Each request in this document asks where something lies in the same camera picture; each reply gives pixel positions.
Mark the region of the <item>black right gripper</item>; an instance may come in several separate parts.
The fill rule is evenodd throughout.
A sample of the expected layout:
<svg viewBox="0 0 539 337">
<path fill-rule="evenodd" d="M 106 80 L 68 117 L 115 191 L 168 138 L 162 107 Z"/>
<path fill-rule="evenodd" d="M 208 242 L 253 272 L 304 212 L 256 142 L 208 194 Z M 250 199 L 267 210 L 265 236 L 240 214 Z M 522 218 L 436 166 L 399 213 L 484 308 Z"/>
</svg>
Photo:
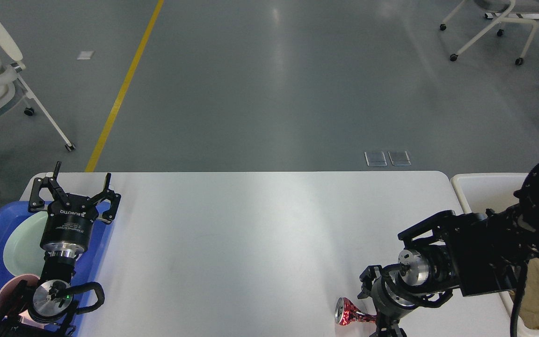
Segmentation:
<svg viewBox="0 0 539 337">
<path fill-rule="evenodd" d="M 370 337 L 406 337 L 400 320 L 417 309 L 419 306 L 398 296 L 382 277 L 381 265 L 367 266 L 361 275 L 361 291 L 357 295 L 359 300 L 372 298 L 376 309 L 376 330 Z"/>
</svg>

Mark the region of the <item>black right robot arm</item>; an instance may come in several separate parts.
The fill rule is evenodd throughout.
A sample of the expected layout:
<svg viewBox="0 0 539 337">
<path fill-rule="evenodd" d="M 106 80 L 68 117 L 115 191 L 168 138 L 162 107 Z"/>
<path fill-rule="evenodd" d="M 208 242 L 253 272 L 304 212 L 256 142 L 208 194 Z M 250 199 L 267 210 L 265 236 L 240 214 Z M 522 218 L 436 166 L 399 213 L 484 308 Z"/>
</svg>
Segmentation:
<svg viewBox="0 0 539 337">
<path fill-rule="evenodd" d="M 368 266 L 358 299 L 370 297 L 375 337 L 404 337 L 399 322 L 418 308 L 439 308 L 463 296 L 515 292 L 510 335 L 517 336 L 530 260 L 539 259 L 539 163 L 502 212 L 456 215 L 441 211 L 398 233 L 398 262 Z"/>
</svg>

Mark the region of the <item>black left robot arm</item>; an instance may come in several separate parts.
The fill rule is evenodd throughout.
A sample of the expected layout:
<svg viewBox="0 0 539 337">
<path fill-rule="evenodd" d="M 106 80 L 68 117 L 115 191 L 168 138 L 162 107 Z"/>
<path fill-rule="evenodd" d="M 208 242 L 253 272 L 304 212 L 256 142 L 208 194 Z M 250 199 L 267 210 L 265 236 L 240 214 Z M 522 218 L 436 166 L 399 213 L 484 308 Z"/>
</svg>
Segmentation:
<svg viewBox="0 0 539 337">
<path fill-rule="evenodd" d="M 72 279 L 79 257 L 88 252 L 95 223 L 113 222 L 121 195 L 110 187 L 111 173 L 94 196 L 65 192 L 58 183 L 60 167 L 57 162 L 50 177 L 33 181 L 27 211 L 46 215 L 39 241 L 44 264 L 35 285 L 21 280 L 4 299 L 0 337 L 70 337 L 73 318 L 105 302 L 101 284 L 73 284 Z"/>
</svg>

